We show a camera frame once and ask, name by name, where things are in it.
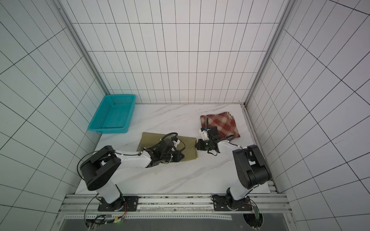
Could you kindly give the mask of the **olive green skirt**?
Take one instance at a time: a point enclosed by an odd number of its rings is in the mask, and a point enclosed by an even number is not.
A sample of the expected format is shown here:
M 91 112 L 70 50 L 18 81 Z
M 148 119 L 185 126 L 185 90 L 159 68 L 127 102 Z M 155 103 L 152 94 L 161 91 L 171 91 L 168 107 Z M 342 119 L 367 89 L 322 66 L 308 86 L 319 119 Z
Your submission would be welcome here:
M 159 133 L 149 133 L 144 132 L 142 133 L 141 140 L 137 147 L 137 151 L 142 151 L 144 148 L 149 148 L 160 141 L 160 139 L 164 136 L 164 134 Z M 183 141 L 185 144 L 180 143 L 177 145 L 177 149 L 180 150 L 184 146 L 186 147 L 182 154 L 185 156 L 181 161 L 191 161 L 195 160 L 198 157 L 197 150 L 196 150 L 196 138 L 186 137 L 186 136 L 178 136 L 178 139 Z

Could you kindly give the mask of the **red plaid skirt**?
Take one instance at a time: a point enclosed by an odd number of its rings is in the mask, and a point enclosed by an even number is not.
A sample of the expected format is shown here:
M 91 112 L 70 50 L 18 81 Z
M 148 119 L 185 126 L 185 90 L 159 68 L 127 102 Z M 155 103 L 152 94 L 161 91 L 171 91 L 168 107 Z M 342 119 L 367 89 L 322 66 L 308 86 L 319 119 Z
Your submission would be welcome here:
M 207 127 L 208 128 L 217 127 L 217 130 L 222 138 L 228 137 L 230 135 L 234 135 L 236 138 L 240 138 L 236 121 L 229 112 L 200 116 L 202 127 L 206 127 L 207 119 L 208 119 Z

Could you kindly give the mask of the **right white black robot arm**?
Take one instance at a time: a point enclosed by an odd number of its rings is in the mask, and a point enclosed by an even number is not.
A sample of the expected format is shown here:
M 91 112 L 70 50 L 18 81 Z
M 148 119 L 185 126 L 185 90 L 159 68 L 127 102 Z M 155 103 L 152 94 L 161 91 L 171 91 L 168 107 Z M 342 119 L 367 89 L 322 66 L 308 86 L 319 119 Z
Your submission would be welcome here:
M 234 159 L 238 180 L 226 190 L 226 194 L 213 195 L 214 209 L 218 211 L 251 211 L 256 208 L 248 194 L 260 185 L 272 180 L 272 173 L 259 147 L 252 144 L 247 147 L 234 144 L 231 141 L 236 135 L 222 137 L 217 127 L 201 128 L 202 138 L 195 147 L 198 151 L 208 154 L 226 154 Z

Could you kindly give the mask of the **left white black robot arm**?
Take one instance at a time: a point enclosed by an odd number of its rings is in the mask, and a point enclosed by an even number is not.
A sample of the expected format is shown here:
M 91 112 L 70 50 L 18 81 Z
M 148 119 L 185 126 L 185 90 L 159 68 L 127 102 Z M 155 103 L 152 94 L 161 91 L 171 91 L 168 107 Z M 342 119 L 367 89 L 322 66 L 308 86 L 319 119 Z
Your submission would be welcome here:
M 113 176 L 123 168 L 150 168 L 159 164 L 178 163 L 185 157 L 182 153 L 185 147 L 177 149 L 179 144 L 184 143 L 178 138 L 162 138 L 157 144 L 139 152 L 116 151 L 107 145 L 91 153 L 85 161 L 79 162 L 77 170 L 87 189 L 101 196 L 99 212 L 135 211 L 138 198 L 124 197 L 113 182 Z

